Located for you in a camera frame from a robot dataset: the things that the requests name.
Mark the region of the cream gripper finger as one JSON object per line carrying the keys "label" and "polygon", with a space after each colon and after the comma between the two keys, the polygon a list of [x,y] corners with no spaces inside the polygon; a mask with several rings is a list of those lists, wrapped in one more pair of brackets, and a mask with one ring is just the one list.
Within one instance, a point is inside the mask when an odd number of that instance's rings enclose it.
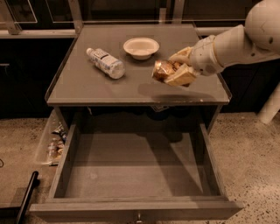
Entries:
{"label": "cream gripper finger", "polygon": [[169,60],[176,61],[176,62],[181,63],[181,64],[189,65],[190,64],[189,56],[190,56],[191,51],[192,51],[192,48],[190,46],[185,47],[184,49],[174,53],[169,58]]}
{"label": "cream gripper finger", "polygon": [[184,86],[193,83],[200,75],[192,66],[183,64],[174,74],[164,80],[169,86]]}

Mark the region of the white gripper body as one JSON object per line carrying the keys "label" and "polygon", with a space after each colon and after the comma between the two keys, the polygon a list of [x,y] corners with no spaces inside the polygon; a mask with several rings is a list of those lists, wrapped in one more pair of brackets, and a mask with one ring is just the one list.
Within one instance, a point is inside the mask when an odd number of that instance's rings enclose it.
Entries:
{"label": "white gripper body", "polygon": [[224,70],[217,59],[214,40],[214,35],[201,39],[192,47],[189,56],[190,65],[205,76],[218,74]]}

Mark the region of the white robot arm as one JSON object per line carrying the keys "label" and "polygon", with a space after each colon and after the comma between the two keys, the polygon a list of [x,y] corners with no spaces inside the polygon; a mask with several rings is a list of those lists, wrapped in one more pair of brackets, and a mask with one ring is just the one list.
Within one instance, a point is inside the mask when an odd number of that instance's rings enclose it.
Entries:
{"label": "white robot arm", "polygon": [[209,76],[237,64],[280,58],[280,0],[262,0],[248,13],[245,25],[210,35],[169,60],[187,64],[191,71]]}

